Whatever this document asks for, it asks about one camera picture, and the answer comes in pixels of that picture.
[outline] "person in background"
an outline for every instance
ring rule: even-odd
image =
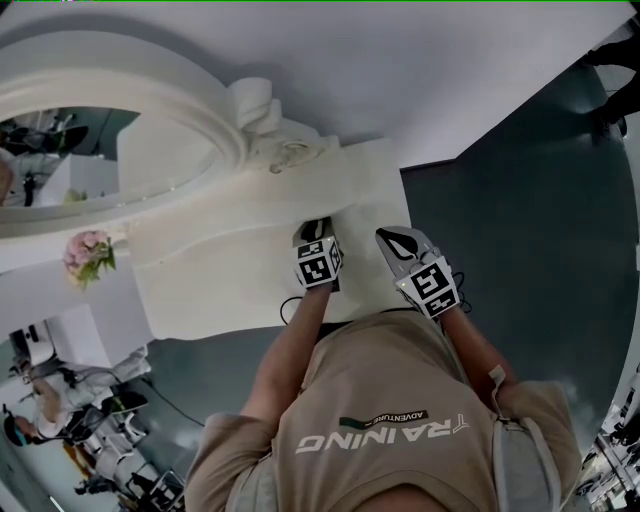
[[[639,512],[640,511],[640,497],[635,489],[624,493],[624,501],[627,506],[620,509],[622,512]]]
[[[16,446],[42,444],[59,438],[74,412],[111,396],[111,386],[151,371],[146,355],[146,349],[138,350],[109,370],[64,367],[45,377],[32,377],[35,417],[29,421],[24,416],[8,416],[4,421],[5,435]],[[65,378],[70,374],[77,379],[70,382]]]
[[[609,436],[614,443],[622,446],[631,446],[640,439],[640,413],[638,411],[631,417],[625,426],[618,423],[615,431]]]
[[[640,36],[635,35],[620,43],[605,44],[592,50],[582,58],[591,66],[616,65],[638,71],[640,68]],[[605,139],[611,137],[611,125],[620,123],[622,136],[626,135],[624,116],[640,110],[640,75],[637,73],[622,89],[613,94],[607,102],[592,111],[596,128]]]
[[[13,182],[13,173],[9,166],[0,159],[0,206],[4,206],[4,199],[7,197]]]

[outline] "black cable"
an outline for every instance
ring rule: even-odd
[[[74,384],[80,384],[81,382],[84,382],[85,380],[87,380],[87,379],[88,379],[89,377],[91,377],[92,375],[98,375],[98,374],[100,374],[100,373],[108,373],[108,374],[109,374],[109,375],[111,375],[114,379],[116,379],[116,382],[118,383],[118,385],[122,385],[122,384],[123,384],[123,382],[118,378],[118,376],[117,376],[115,373],[113,373],[113,372],[111,372],[111,371],[109,371],[109,370],[102,370],[102,369],[100,369],[100,370],[94,370],[94,369],[91,369],[90,371],[87,371],[87,373],[80,373],[80,372],[75,372],[75,373],[78,373],[78,374],[80,374],[80,375],[83,375],[83,376],[84,376],[84,378],[83,378],[83,379],[80,379],[80,380],[75,381],[75,383],[74,383]]]
[[[287,303],[288,303],[288,302],[291,302],[292,300],[295,300],[295,299],[302,300],[302,297],[300,297],[299,295],[297,295],[297,296],[295,296],[295,297],[289,297],[287,300],[285,300],[285,301],[280,305],[280,318],[282,319],[282,323],[283,323],[284,325],[289,325],[289,322],[287,322],[287,321],[284,319],[284,315],[282,314],[282,310],[284,309],[284,307],[287,305]]]
[[[178,414],[184,416],[185,418],[187,418],[189,421],[192,421],[193,423],[195,423],[196,425],[200,425],[201,427],[204,427],[204,423],[201,423],[200,421],[192,418],[191,416],[189,416],[187,413],[183,412],[182,410],[180,410],[178,407],[176,407],[168,398],[166,398],[162,393],[160,393],[160,391],[158,391],[154,385],[151,383],[150,380],[147,379],[142,379],[142,382],[144,382],[147,386],[149,386],[153,392],[158,395],[162,400],[164,400],[167,405],[169,405],[173,410],[175,410]]]
[[[459,283],[456,283],[457,276],[460,276]],[[458,289],[458,297],[460,297],[460,309],[462,310],[463,313],[471,313],[471,311],[473,311],[473,306],[465,300],[465,294],[460,289],[462,287],[462,284],[464,283],[464,272],[454,272],[451,277],[453,278],[453,282],[456,285],[456,288]]]

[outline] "green leaf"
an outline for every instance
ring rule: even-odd
[[[91,265],[85,265],[84,267],[82,267],[80,274],[78,274],[78,279],[80,281],[87,281],[91,279],[92,274],[93,274],[93,269],[91,268]]]
[[[115,270],[116,269],[116,256],[113,252],[113,247],[109,246],[109,255],[107,256],[107,263]]]

